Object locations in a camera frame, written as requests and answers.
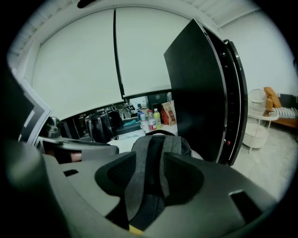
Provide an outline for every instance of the black door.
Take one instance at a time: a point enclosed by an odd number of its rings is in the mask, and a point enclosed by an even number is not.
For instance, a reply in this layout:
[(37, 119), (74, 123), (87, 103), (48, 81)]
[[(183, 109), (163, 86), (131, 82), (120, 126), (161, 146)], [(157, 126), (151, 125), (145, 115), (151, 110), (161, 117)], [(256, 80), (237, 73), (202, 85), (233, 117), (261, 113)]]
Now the black door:
[(223, 69), (210, 37), (192, 20), (164, 57), (178, 135), (205, 160), (218, 162), (227, 129), (228, 102)]
[(204, 27), (219, 57), (228, 99), (228, 117), (219, 163), (233, 165), (240, 150), (247, 120), (247, 89), (241, 60), (233, 42), (222, 41)]

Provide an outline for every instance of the striped blanket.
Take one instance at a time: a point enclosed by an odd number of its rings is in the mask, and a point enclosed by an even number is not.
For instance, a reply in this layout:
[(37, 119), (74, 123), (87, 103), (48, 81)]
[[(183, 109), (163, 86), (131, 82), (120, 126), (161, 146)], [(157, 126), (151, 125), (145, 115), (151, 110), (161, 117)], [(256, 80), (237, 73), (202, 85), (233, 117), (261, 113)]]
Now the striped blanket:
[(273, 108), (274, 112), (277, 112), (280, 118), (296, 118), (298, 117), (298, 110), (296, 108)]

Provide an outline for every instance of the plastic bottle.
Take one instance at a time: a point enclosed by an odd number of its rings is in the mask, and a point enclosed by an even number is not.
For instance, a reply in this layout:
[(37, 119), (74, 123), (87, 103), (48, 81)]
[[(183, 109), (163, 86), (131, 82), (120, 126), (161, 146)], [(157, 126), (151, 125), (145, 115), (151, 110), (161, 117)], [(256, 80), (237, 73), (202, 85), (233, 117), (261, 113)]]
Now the plastic bottle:
[(138, 110), (138, 119), (139, 119), (139, 121), (141, 121), (141, 111), (140, 110)]
[(148, 125), (148, 122), (146, 120), (146, 115), (144, 113), (141, 113), (140, 118), (141, 118), (142, 129), (145, 132), (145, 134), (150, 132), (149, 125)]
[(148, 115), (149, 129), (151, 131), (154, 131), (154, 130), (156, 130), (156, 121), (154, 119), (152, 110), (148, 110), (148, 113), (149, 113), (149, 115)]
[(160, 121), (160, 114), (159, 114), (157, 108), (154, 108), (154, 114), (153, 114), (153, 116), (154, 116), (154, 119), (155, 119), (155, 122), (156, 122), (156, 128), (157, 128), (157, 130), (161, 130), (162, 129), (162, 123)]

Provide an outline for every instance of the water bottle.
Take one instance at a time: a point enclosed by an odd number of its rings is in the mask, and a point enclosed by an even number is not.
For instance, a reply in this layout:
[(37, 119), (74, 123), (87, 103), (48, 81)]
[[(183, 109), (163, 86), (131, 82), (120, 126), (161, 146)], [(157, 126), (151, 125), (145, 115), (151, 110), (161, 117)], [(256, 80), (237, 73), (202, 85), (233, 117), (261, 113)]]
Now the water bottle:
[(148, 132), (150, 132), (149, 125), (148, 125), (148, 122), (146, 120), (145, 114), (144, 113), (141, 113), (140, 114), (140, 118), (141, 118), (142, 129), (145, 132), (145, 134), (148, 133)]
[(138, 110), (138, 119), (139, 119), (139, 121), (141, 121), (141, 111), (140, 110)]

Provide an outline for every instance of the backpack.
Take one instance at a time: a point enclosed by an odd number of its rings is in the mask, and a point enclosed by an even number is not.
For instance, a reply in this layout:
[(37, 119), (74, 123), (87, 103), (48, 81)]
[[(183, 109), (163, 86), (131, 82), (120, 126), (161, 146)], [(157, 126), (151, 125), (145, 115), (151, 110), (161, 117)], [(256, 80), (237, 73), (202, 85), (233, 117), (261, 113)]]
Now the backpack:
[(191, 148), (182, 137), (156, 130), (140, 137), (131, 151), (136, 152), (135, 173), (125, 189), (124, 200), (129, 224), (144, 231), (162, 213), (169, 195), (163, 173), (164, 153), (191, 156)]

